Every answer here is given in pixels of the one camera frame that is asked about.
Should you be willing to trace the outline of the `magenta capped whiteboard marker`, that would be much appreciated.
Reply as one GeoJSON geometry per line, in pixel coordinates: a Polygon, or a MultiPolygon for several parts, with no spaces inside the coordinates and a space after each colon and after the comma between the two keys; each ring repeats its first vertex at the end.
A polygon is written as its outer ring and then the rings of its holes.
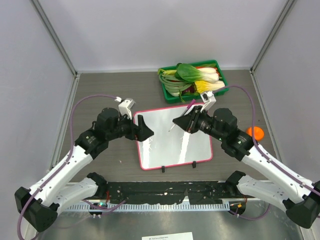
{"type": "MultiPolygon", "coordinates": [[[[195,103],[196,103],[196,100],[193,99],[193,100],[187,105],[186,109],[181,113],[180,116],[181,116],[181,117],[184,116],[184,115],[188,112],[188,110],[189,110],[195,103]]],[[[170,132],[175,126],[176,126],[176,124],[173,123],[173,125],[170,127],[170,129],[169,129],[168,131],[170,132]]]]}

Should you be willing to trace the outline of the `pink framed whiteboard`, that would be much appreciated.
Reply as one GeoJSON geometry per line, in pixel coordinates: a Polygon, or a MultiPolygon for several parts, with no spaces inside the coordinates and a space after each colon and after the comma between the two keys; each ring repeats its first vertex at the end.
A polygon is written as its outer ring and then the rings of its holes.
{"type": "Polygon", "coordinates": [[[162,167],[210,161],[214,152],[209,135],[201,131],[190,134],[178,126],[173,127],[172,120],[187,109],[186,105],[170,106],[138,111],[134,114],[134,123],[143,116],[145,124],[154,135],[143,142],[137,142],[140,167],[147,170],[162,167]]]}

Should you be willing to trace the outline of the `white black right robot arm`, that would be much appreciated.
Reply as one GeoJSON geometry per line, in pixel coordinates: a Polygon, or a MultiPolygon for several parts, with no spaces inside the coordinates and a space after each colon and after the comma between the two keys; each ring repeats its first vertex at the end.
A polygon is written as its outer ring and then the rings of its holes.
{"type": "Polygon", "coordinates": [[[189,113],[173,119],[187,133],[201,131],[221,142],[224,152],[254,168],[271,183],[235,171],[228,179],[226,193],[263,200],[283,212],[298,226],[309,229],[320,215],[320,183],[294,172],[278,161],[249,134],[238,128],[238,120],[228,108],[218,108],[213,116],[195,106],[189,113]]]}

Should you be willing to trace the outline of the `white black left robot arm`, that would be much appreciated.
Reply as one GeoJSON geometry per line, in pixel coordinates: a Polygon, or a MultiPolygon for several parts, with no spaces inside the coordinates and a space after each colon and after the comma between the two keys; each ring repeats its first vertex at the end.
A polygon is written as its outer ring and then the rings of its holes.
{"type": "Polygon", "coordinates": [[[47,230],[61,212],[74,203],[93,197],[102,199],[107,192],[106,180],[90,173],[72,187],[65,185],[100,153],[109,142],[125,137],[143,142],[154,135],[142,115],[134,123],[130,114],[115,108],[104,108],[92,127],[81,133],[66,156],[41,180],[30,188],[20,187],[14,194],[17,210],[37,232],[47,230]]]}

